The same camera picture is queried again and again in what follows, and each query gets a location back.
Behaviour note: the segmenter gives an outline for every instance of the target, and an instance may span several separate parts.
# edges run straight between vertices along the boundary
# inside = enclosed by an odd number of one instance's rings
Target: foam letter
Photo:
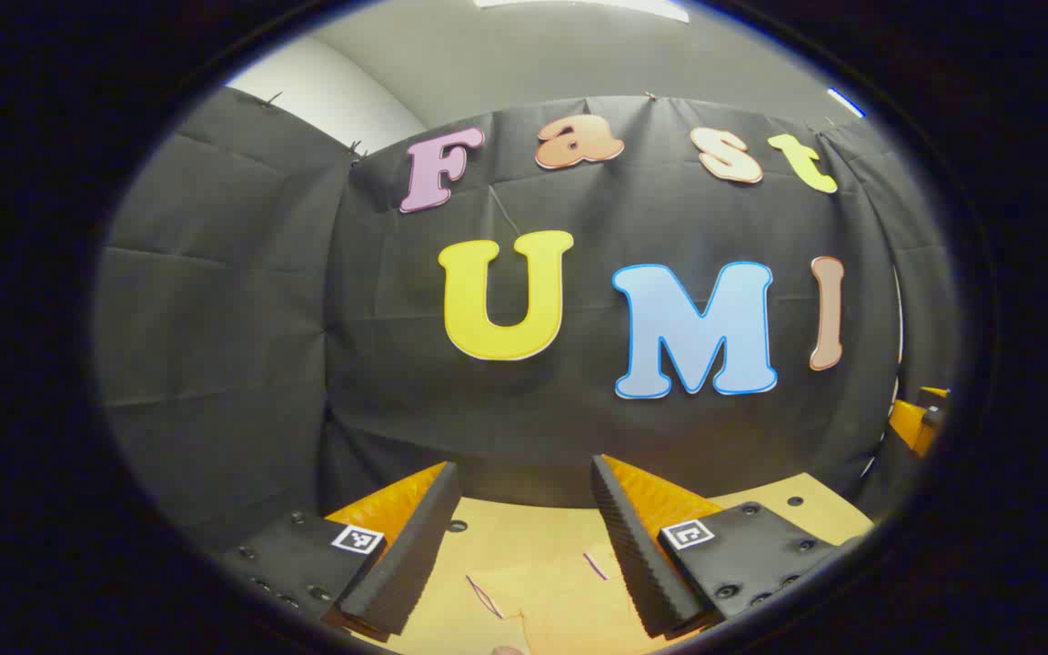
[[[444,157],[444,148],[449,146],[475,148],[482,144],[483,133],[479,128],[467,128],[461,132],[429,138],[428,141],[419,141],[408,148],[407,154],[411,155],[411,183],[407,197],[398,210],[402,213],[412,213],[447,202],[451,190],[444,190],[440,185],[439,176],[445,173],[451,181],[457,181],[466,167],[466,150],[453,148]]]
[[[769,137],[766,141],[783,151],[783,156],[787,157],[787,162],[790,162],[790,167],[795,171],[795,175],[799,175],[799,179],[807,182],[807,185],[811,187],[812,190],[823,191],[825,194],[835,194],[835,190],[838,190],[835,179],[820,173],[814,162],[811,162],[812,160],[818,161],[818,153],[815,150],[800,144],[798,138],[789,134],[779,134]]]
[[[839,287],[844,282],[844,262],[835,258],[811,260],[811,275],[818,283],[818,339],[811,352],[811,370],[831,369],[844,356],[839,343]]]
[[[766,332],[766,287],[770,269],[755,262],[722,266],[706,311],[699,313],[681,282],[664,265],[630,265],[612,277],[629,300],[629,372],[617,380],[624,398],[656,398],[673,381],[661,374],[661,345],[686,391],[698,393],[719,348],[725,361],[714,377],[720,394],[772,390]]]
[[[625,141],[612,137],[604,117],[578,114],[552,121],[541,129],[536,162],[542,168],[568,168],[582,160],[602,162],[625,150]]]
[[[548,348],[561,331],[564,311],[562,255],[573,247],[568,232],[531,232],[516,239],[516,252],[527,257],[527,314],[511,327],[487,319],[487,262],[500,254],[495,241],[447,245],[439,264],[444,283],[444,327],[455,348],[477,359],[525,359]]]
[[[749,183],[762,179],[762,167],[746,154],[746,144],[740,137],[717,129],[696,128],[690,133],[690,140],[702,150],[698,158],[715,177]]]

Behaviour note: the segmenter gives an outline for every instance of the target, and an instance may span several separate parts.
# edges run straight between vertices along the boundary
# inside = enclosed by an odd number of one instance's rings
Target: ceiling light
[[[828,88],[827,94],[832,96],[832,99],[838,100],[839,104],[844,105],[844,107],[848,107],[848,111],[856,114],[856,117],[865,117],[865,112],[860,111],[860,108],[856,107],[855,103],[852,103],[851,100],[845,99],[844,93],[836,91],[835,88]]]
[[[481,9],[489,7],[502,7],[504,4],[527,4],[527,3],[560,3],[568,0],[475,0],[475,5]],[[610,7],[623,7],[626,9],[636,9],[646,14],[653,14],[656,17],[673,18],[675,21],[687,24],[690,16],[686,9],[682,9],[676,3],[669,0],[574,0],[581,4],[608,4]]]

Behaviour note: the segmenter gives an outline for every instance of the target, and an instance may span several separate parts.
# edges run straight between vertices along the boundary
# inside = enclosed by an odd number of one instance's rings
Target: yellow letter u
[[[487,264],[500,254],[500,246],[495,241],[463,241],[439,254],[439,264],[447,272],[447,336],[455,348],[477,359],[525,359],[548,348],[561,331],[562,255],[573,247],[573,236],[561,230],[529,232],[516,239],[515,247],[527,257],[527,315],[511,327],[487,319]]]

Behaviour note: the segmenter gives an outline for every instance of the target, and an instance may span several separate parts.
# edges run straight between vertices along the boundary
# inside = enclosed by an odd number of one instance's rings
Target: white wall
[[[265,56],[226,86],[274,101],[358,153],[371,153],[423,132],[424,126],[354,62],[314,38],[300,38]]]

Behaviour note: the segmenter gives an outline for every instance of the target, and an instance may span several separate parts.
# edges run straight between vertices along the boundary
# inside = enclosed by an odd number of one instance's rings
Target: letter m
[[[698,393],[719,348],[722,369],[714,377],[720,394],[772,390],[766,331],[766,287],[770,269],[755,262],[722,266],[706,311],[699,313],[681,282],[664,265],[629,265],[612,277],[629,300],[629,373],[617,380],[624,398],[665,396],[673,387],[661,374],[661,347],[686,391]]]

